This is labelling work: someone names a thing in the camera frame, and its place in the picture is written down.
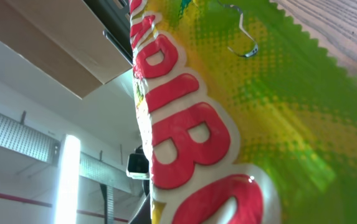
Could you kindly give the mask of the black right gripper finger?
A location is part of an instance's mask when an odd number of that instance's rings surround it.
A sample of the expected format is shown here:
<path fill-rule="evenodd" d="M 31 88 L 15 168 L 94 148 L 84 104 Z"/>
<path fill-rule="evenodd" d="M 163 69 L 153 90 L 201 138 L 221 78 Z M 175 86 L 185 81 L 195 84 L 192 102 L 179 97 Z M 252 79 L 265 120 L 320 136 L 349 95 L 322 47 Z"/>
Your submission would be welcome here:
<path fill-rule="evenodd" d="M 151 224 L 150 195 L 143 197 L 128 224 Z"/>

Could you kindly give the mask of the Haribo gummy candy bag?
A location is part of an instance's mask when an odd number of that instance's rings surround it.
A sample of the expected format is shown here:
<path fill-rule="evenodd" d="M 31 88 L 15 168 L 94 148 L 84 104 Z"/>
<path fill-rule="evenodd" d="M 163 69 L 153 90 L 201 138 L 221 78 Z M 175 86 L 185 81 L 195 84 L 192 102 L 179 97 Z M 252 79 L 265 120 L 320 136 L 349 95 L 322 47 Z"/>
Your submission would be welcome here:
<path fill-rule="evenodd" d="M 269 1 L 130 1 L 153 223 L 357 223 L 357 76 Z"/>

